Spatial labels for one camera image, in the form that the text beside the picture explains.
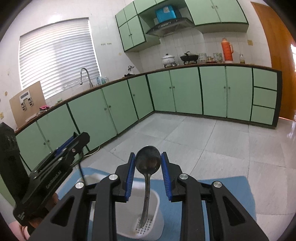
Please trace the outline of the left human hand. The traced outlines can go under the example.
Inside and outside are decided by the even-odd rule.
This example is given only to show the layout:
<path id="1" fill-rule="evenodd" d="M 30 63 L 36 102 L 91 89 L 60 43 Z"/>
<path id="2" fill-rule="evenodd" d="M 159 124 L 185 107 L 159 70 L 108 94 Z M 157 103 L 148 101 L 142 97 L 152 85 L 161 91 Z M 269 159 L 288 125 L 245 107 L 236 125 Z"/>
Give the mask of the left human hand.
<path id="1" fill-rule="evenodd" d="M 53 207 L 58 203 L 58 194 L 55 192 L 51 199 L 48 200 L 47 204 L 45 205 L 45 209 L 47 213 L 53 209 Z M 34 218 L 33 220 L 29 221 L 29 224 L 33 228 L 37 228 L 39 224 L 43 221 L 43 217 Z M 10 230 L 12 231 L 13 235 L 18 240 L 26 241 L 30 238 L 29 230 L 27 226 L 21 226 L 17 221 L 14 221 L 8 225 Z"/>

